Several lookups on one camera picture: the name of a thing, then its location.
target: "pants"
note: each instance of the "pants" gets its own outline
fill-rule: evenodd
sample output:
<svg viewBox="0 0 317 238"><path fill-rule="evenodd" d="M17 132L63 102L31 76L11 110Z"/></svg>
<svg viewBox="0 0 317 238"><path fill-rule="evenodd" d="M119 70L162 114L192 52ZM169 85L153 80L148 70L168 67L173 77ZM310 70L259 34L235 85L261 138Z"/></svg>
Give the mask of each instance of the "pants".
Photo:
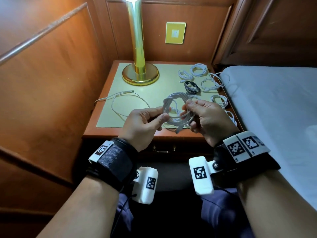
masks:
<svg viewBox="0 0 317 238"><path fill-rule="evenodd" d="M227 191L235 196L222 190L215 190L212 195L201 196L201 219L212 228L211 233L214 234L214 237L254 238L247 216L237 196L237 190L231 188ZM115 222L126 200L127 196L120 194ZM129 203L127 203L115 227L115 237L131 237L132 223L133 215Z"/></svg>

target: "qr code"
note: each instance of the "qr code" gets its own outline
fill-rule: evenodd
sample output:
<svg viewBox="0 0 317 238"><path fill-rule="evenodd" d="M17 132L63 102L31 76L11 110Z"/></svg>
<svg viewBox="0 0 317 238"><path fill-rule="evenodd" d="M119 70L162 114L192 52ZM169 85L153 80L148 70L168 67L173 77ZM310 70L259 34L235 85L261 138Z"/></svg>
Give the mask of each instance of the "qr code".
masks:
<svg viewBox="0 0 317 238"><path fill-rule="evenodd" d="M147 189L154 189L154 187L155 187L155 182L156 182L156 179L155 179L155 178L148 177L148 178L147 178L147 183L146 183L146 188L147 188Z"/></svg>
<svg viewBox="0 0 317 238"><path fill-rule="evenodd" d="M244 148L242 147L239 141L229 144L227 147L232 156L237 156L245 152Z"/></svg>
<svg viewBox="0 0 317 238"><path fill-rule="evenodd" d="M265 144L256 136L252 136L252 138L255 139L255 141L257 141L259 144L261 144L262 146L265 146Z"/></svg>
<svg viewBox="0 0 317 238"><path fill-rule="evenodd" d="M247 145L247 147L249 149L253 149L253 148L259 147L259 145L256 143L256 141L251 136L242 139L242 141Z"/></svg>
<svg viewBox="0 0 317 238"><path fill-rule="evenodd" d="M207 178L207 174L206 174L204 166L194 168L194 174L195 174L196 180Z"/></svg>
<svg viewBox="0 0 317 238"><path fill-rule="evenodd" d="M96 154L96 155L101 155L102 152L104 152L105 149L107 149L107 148L108 148L108 146L102 145L102 146L95 152L95 154Z"/></svg>

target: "white bed sheet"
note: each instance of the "white bed sheet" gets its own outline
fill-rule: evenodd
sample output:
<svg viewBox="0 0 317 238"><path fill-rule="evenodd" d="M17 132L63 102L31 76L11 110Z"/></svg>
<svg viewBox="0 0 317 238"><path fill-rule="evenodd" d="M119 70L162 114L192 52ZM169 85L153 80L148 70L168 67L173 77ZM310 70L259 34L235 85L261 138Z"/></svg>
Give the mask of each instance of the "white bed sheet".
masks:
<svg viewBox="0 0 317 238"><path fill-rule="evenodd" d="M317 68L232 66L226 86L246 128L317 210ZM224 83L228 77L222 75Z"/></svg>

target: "person's right hand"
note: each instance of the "person's right hand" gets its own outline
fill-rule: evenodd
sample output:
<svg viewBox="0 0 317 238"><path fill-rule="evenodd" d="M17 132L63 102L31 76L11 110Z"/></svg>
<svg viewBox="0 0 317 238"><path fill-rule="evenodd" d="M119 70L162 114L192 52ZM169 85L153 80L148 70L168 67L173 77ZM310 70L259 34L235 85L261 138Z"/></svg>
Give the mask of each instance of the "person's right hand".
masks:
<svg viewBox="0 0 317 238"><path fill-rule="evenodd" d="M197 115L190 123L191 131L201 133L212 147L225 137L239 132L239 129L217 103L205 100L187 100L182 107L185 111L181 115L186 113L186 108Z"/></svg>

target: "lamp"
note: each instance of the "lamp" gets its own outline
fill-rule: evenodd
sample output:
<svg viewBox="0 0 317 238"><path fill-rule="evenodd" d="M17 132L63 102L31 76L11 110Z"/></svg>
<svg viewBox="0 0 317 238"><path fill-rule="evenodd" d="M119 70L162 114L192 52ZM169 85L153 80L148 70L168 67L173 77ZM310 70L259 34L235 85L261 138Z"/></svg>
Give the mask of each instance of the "lamp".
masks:
<svg viewBox="0 0 317 238"><path fill-rule="evenodd" d="M153 64L145 63L141 0L125 1L129 13L134 63L123 69L122 78L132 85L148 85L159 78L159 71Z"/></svg>

